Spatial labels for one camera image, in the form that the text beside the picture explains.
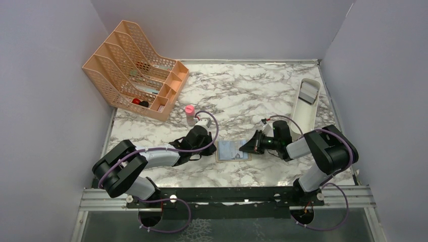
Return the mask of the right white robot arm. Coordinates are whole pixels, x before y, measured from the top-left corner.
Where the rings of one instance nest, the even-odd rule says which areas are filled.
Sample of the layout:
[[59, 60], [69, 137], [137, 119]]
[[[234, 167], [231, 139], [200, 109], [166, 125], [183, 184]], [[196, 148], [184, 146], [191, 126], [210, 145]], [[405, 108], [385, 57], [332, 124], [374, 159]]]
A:
[[313, 192], [333, 176], [347, 170], [359, 158], [356, 148], [334, 125], [310, 131], [293, 141], [290, 127], [283, 120], [256, 130], [253, 137], [239, 148], [239, 151], [250, 154], [264, 154], [266, 150], [276, 151], [284, 161], [308, 154], [314, 158], [315, 164], [293, 182], [291, 198], [297, 205], [308, 202]]

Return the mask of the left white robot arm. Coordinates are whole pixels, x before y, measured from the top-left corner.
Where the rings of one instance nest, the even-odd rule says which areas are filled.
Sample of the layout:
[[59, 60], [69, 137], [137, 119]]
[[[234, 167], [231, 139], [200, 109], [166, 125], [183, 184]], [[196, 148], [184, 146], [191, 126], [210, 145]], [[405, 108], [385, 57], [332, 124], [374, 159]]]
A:
[[92, 167], [98, 186], [111, 198], [122, 194], [138, 197], [146, 207], [158, 202], [159, 189], [148, 177], [141, 177], [145, 168], [178, 166], [193, 160], [194, 155], [211, 156], [217, 148], [211, 132], [194, 126], [189, 133], [163, 147], [138, 150], [130, 140], [123, 140]]

